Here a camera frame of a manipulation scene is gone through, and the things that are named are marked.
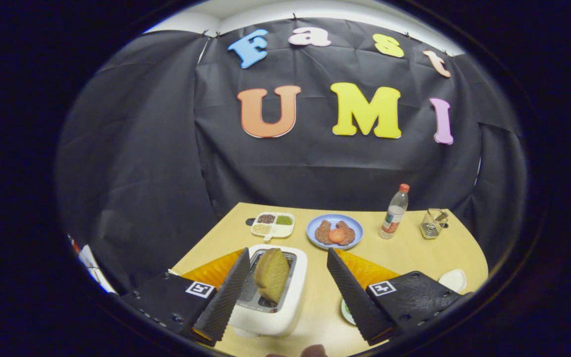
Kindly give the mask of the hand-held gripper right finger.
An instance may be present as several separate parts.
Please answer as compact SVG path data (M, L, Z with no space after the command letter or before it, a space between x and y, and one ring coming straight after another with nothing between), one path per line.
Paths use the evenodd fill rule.
M327 269L370 346L417 334L464 301L422 272L397 274L342 249L328 249Z

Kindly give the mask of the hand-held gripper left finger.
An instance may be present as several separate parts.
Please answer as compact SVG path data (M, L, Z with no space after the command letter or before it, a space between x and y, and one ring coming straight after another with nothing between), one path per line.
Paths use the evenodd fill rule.
M213 347L224 336L250 268L245 247L188 273L166 271L120 298L173 334Z

